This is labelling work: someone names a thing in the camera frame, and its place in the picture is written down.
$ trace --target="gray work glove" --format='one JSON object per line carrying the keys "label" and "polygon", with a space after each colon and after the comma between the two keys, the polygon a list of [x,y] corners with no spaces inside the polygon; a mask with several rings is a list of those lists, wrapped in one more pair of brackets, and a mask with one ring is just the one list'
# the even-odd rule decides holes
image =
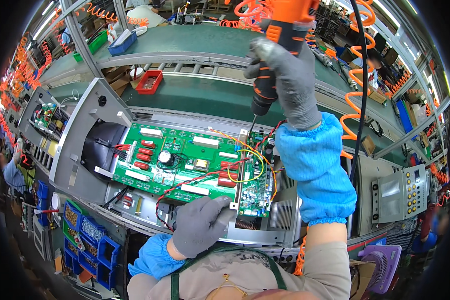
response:
{"label": "gray work glove", "polygon": [[322,120],[315,98],[315,56],[304,42],[299,58],[281,45],[264,37],[250,42],[251,63],[243,72],[247,79],[259,74],[260,59],[275,72],[278,101],[288,123],[297,130],[306,130]]}
{"label": "gray work glove", "polygon": [[20,156],[22,155],[22,149],[24,148],[24,141],[21,137],[17,139],[15,143],[15,148],[13,148],[13,159],[20,161]]}
{"label": "gray work glove", "polygon": [[178,252],[188,258],[210,248],[223,237],[228,222],[237,211],[229,209],[232,199],[203,197],[185,204],[177,214],[172,241]]}

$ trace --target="electric screwdriver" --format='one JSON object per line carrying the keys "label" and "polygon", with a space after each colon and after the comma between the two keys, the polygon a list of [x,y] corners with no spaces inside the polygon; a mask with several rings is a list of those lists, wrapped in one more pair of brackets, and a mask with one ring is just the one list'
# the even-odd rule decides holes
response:
{"label": "electric screwdriver", "polygon": [[[273,17],[266,32],[267,38],[298,57],[310,23],[315,20],[315,17],[309,14],[310,8],[316,10],[319,3],[319,0],[275,0]],[[250,131],[257,116],[264,116],[276,101],[278,96],[275,82],[275,73],[261,61],[258,77],[253,82],[256,95],[253,97],[251,110],[255,117]]]}

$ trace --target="cooling fan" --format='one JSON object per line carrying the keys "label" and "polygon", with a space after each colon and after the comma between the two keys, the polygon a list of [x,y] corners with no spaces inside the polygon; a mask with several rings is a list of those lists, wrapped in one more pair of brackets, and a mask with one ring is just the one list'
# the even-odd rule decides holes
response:
{"label": "cooling fan", "polygon": [[388,291],[395,271],[397,270],[402,253],[401,246],[376,246],[369,245],[361,250],[358,255],[363,262],[374,262],[375,270],[366,289],[378,294]]}

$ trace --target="red plastic tray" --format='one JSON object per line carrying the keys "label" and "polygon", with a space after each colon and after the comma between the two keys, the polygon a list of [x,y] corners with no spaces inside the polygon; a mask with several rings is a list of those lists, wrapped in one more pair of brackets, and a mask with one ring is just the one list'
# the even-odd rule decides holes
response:
{"label": "red plastic tray", "polygon": [[[157,79],[153,83],[151,88],[144,88],[145,84],[148,82],[150,77],[156,77]],[[155,91],[157,90],[158,85],[163,79],[163,74],[161,69],[151,69],[145,72],[143,77],[141,78],[140,82],[138,83],[138,86],[136,88],[137,92],[140,95],[152,95],[155,94]]]}

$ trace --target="gold necklace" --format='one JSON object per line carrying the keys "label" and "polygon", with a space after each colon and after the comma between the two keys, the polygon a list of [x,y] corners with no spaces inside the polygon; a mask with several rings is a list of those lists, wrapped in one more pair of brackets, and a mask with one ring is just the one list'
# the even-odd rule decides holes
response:
{"label": "gold necklace", "polygon": [[229,276],[230,276],[230,275],[227,274],[227,273],[223,274],[223,278],[225,278],[225,281],[223,281],[222,284],[219,285],[219,286],[216,288],[216,290],[213,292],[213,294],[212,294],[210,300],[213,300],[213,298],[215,297],[215,295],[216,295],[216,293],[218,292],[218,290],[219,290],[224,284],[226,284],[227,282],[230,283],[230,284],[231,284],[235,289],[237,289],[240,293],[242,293],[242,298],[245,298],[245,297],[248,296],[248,294],[247,294],[246,292],[242,291],[242,289],[240,289],[240,287],[238,287],[237,285],[235,285],[235,283],[233,283],[232,281],[228,280],[228,277],[229,277]]}

